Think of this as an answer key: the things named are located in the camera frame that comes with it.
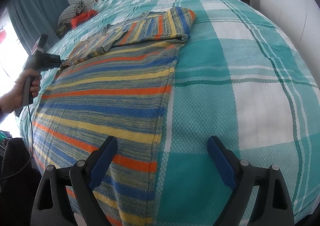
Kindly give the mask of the person's left hand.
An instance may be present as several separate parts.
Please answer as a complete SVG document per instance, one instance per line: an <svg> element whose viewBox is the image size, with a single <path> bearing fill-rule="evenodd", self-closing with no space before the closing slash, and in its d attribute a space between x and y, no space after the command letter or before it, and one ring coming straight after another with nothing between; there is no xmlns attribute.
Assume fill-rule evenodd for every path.
<svg viewBox="0 0 320 226"><path fill-rule="evenodd" d="M36 98L39 95L41 89L41 75L38 71L33 69L24 70L20 76L17 78L13 88L1 96L1 113L4 115L12 113L14 110L22 106L22 93L25 79L27 77L34 77L35 80L30 87L30 93L33 98Z"/></svg>

